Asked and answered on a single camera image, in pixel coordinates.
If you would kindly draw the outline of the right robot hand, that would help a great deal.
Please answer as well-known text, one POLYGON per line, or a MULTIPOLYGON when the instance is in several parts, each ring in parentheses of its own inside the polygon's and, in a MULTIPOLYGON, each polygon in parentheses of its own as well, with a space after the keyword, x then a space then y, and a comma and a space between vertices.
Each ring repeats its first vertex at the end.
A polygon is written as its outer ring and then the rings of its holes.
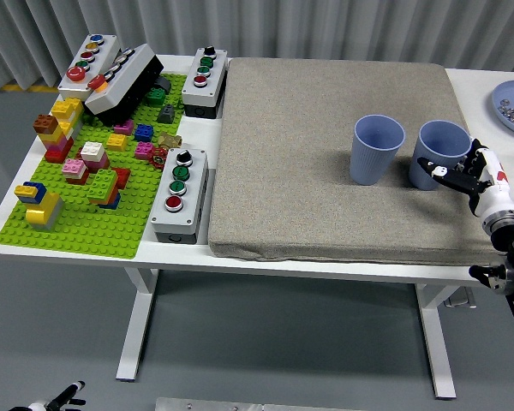
POLYGON ((448 169, 431 159, 419 157, 417 163, 436 182, 469 196, 471 212, 482 219, 514 218, 507 174, 495 153, 478 139, 473 139, 463 163, 448 169))

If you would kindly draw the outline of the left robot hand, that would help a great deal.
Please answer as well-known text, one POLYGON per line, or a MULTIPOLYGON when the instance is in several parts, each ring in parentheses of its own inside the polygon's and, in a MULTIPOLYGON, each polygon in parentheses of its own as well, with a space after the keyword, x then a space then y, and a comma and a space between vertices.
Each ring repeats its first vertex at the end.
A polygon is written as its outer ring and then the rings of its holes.
POLYGON ((75 396, 85 387, 85 382, 78 380, 70 384, 65 390, 51 400, 38 400, 28 406, 16 406, 10 411, 60 411, 60 410, 79 410, 87 403, 86 400, 75 396))

